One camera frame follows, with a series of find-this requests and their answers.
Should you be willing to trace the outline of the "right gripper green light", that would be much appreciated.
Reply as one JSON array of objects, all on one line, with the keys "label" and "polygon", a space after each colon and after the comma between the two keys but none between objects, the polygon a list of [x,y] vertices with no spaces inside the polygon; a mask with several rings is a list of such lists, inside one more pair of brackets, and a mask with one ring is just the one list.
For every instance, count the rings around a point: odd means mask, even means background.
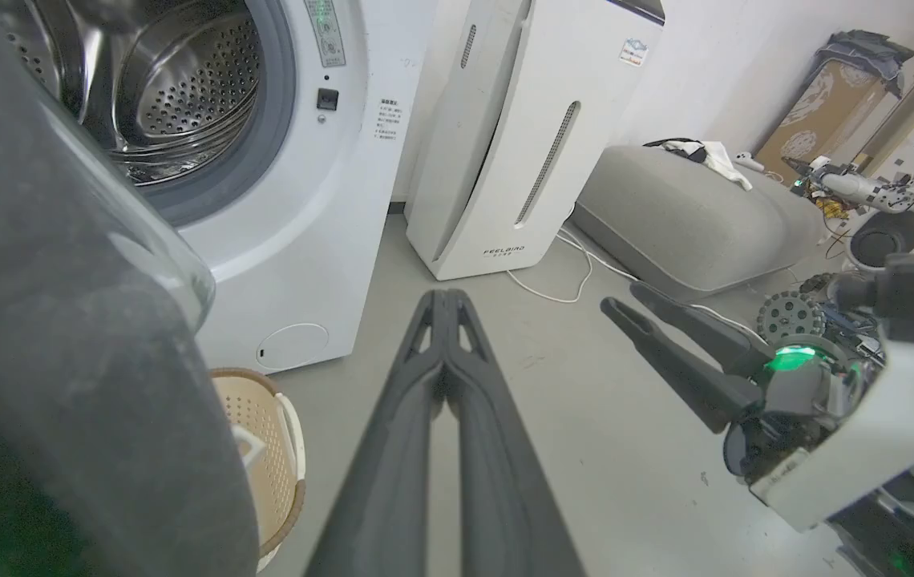
[{"label": "right gripper green light", "polygon": [[[601,301],[604,315],[711,432],[720,434],[731,423],[723,457],[740,482],[755,483],[796,450],[814,448],[853,408],[853,393],[844,382],[852,358],[839,345],[823,337],[784,337],[773,357],[768,344],[716,314],[645,282],[632,284],[630,292],[721,366],[724,373],[625,303]],[[739,377],[758,373],[757,385]]]}]

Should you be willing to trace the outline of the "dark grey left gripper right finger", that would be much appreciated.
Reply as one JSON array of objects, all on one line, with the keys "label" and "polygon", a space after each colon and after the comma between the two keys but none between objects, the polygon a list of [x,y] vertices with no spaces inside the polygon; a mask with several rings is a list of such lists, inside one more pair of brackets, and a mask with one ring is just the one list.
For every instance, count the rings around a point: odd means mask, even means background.
[{"label": "dark grey left gripper right finger", "polygon": [[588,577],[471,297],[447,291],[462,577]]}]

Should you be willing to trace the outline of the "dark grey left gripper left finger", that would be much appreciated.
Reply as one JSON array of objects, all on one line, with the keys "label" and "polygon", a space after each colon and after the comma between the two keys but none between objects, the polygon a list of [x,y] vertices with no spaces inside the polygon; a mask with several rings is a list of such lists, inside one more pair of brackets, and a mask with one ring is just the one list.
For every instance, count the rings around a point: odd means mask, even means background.
[{"label": "dark grey left gripper left finger", "polygon": [[425,577],[441,291],[415,306],[304,577]]}]

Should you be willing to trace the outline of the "dark washing machine door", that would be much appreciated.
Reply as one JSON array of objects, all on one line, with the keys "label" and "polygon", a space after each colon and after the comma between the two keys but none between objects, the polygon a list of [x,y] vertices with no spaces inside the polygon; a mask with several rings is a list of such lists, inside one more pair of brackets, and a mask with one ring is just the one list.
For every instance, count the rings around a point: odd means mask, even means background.
[{"label": "dark washing machine door", "polygon": [[257,577],[211,274],[0,25],[0,577]]}]

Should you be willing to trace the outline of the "white washing machine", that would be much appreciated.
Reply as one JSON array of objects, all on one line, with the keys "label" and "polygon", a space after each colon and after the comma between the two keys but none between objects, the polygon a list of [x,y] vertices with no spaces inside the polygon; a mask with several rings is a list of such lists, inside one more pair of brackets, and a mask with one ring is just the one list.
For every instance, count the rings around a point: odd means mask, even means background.
[{"label": "white washing machine", "polygon": [[211,366],[357,339],[439,0],[0,0],[84,149],[203,262]]}]

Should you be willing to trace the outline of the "grey mecanum wheel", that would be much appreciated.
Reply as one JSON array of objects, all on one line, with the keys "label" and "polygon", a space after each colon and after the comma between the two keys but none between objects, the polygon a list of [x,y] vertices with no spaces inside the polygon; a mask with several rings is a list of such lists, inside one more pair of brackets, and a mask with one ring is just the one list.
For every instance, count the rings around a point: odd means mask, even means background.
[{"label": "grey mecanum wheel", "polygon": [[826,313],[819,303],[809,293],[798,291],[769,296],[755,318],[755,332],[768,343],[794,335],[822,336],[826,325]]}]

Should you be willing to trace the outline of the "grey sofa cushion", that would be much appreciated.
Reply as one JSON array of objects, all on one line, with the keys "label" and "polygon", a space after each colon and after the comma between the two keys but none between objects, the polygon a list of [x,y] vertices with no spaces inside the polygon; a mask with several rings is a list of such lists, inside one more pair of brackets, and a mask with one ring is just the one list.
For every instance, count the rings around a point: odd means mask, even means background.
[{"label": "grey sofa cushion", "polygon": [[607,147],[571,222],[633,276],[699,301],[794,266],[823,234],[814,204],[742,174],[749,190],[661,147]]}]

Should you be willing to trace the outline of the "beige laundry basket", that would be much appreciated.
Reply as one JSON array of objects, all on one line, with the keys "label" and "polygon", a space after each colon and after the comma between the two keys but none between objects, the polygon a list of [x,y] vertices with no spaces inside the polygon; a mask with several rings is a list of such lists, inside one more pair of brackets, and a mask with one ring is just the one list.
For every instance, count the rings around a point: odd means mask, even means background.
[{"label": "beige laundry basket", "polygon": [[218,368],[210,375],[247,469],[260,541],[257,570],[262,572],[297,525],[305,503],[300,419],[273,380],[256,370]]}]

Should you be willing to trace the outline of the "white cloth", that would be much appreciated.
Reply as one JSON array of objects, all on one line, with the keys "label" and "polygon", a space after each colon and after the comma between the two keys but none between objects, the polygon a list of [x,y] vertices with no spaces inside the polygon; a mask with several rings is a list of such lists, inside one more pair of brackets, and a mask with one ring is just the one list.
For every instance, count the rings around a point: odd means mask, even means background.
[{"label": "white cloth", "polygon": [[753,184],[733,164],[732,157],[727,152],[723,143],[716,141],[696,141],[696,139],[672,138],[659,139],[644,143],[643,147],[659,147],[678,157],[703,165],[716,172],[722,178],[729,180],[743,190],[751,191]]}]

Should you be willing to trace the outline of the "white round bin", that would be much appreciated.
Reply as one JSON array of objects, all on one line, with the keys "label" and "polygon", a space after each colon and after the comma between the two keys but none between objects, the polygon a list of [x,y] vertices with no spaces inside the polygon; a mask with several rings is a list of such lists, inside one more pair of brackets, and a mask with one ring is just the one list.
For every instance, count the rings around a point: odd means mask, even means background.
[{"label": "white round bin", "polygon": [[863,272],[879,272],[893,253],[914,253],[914,211],[870,211],[858,216],[845,240],[845,253]]}]

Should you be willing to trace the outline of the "white air purifier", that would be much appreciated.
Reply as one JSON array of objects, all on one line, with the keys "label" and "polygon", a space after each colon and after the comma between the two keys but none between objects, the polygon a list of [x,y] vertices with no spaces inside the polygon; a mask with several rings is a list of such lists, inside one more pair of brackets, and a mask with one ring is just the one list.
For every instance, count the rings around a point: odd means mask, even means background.
[{"label": "white air purifier", "polygon": [[471,0],[406,237],[435,279],[538,264],[665,29],[662,0]]}]

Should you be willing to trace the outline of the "brown cardboard box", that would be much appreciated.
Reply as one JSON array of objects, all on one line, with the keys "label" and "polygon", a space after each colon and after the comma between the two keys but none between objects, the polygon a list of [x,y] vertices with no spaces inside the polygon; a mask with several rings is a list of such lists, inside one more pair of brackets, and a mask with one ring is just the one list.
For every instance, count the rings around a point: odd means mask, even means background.
[{"label": "brown cardboard box", "polygon": [[903,96],[904,67],[914,49],[870,30],[840,30],[814,55],[798,98],[754,153],[787,184],[797,178],[788,159],[837,157],[885,95]]}]

